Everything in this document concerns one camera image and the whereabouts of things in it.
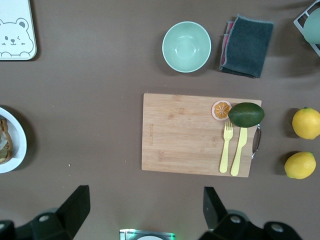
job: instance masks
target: mint green bowl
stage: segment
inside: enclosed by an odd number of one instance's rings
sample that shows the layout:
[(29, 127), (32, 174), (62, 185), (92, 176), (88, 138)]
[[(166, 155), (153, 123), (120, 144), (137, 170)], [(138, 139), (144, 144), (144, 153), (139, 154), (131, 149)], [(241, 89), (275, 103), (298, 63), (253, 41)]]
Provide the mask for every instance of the mint green bowl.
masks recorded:
[(183, 21), (172, 26), (162, 42), (166, 63), (181, 73), (200, 69), (208, 60), (211, 40), (208, 32), (198, 23)]

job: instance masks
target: gray tabletop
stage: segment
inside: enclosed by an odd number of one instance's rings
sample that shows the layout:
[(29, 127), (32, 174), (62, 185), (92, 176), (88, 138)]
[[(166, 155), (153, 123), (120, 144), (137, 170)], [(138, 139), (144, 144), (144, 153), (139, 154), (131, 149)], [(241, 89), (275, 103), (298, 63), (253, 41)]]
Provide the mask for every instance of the gray tabletop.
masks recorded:
[[(32, 0), (36, 57), (0, 63), (0, 104), (28, 141), (22, 164), (0, 175), (0, 219), (20, 226), (89, 185), (91, 211), (75, 239), (118, 239), (130, 228), (196, 240), (208, 229), (203, 189), (212, 186), (227, 209), (258, 227), (279, 221), (318, 239), (319, 169), (295, 180), (283, 165), (294, 151), (320, 159), (320, 138), (298, 138), (291, 127), (296, 109), (320, 110), (320, 58), (293, 24), (312, 2)], [(274, 22), (261, 78), (219, 71), (226, 22), (237, 14)], [(161, 51), (181, 21), (201, 24), (212, 43), (207, 63), (188, 74), (171, 69)], [(249, 177), (142, 170), (144, 93), (262, 100)]]

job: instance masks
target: folded towel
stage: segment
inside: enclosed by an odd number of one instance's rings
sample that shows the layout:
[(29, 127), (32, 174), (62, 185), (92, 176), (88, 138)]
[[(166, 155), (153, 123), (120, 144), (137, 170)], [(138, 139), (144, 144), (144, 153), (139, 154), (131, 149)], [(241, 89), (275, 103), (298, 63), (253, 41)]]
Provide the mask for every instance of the folded towel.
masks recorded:
[(240, 15), (234, 22), (227, 23), (222, 42), (220, 70), (260, 78), (274, 23)]

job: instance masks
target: sandwich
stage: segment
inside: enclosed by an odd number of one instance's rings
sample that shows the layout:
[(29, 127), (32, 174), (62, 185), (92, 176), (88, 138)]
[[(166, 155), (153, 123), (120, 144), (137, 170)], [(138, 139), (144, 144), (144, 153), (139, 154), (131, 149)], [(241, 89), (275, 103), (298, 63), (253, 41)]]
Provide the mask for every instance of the sandwich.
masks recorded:
[(0, 119), (0, 164), (8, 162), (12, 158), (13, 144), (6, 119)]

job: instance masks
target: bear drawing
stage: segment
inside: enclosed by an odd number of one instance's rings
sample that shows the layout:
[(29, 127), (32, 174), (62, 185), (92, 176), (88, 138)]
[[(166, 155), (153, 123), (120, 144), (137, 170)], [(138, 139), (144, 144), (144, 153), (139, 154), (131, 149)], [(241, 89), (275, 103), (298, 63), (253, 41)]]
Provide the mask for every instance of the bear drawing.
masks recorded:
[(27, 32), (28, 22), (18, 18), (16, 22), (0, 20), (0, 54), (8, 56), (30, 56), (34, 49), (34, 42)]

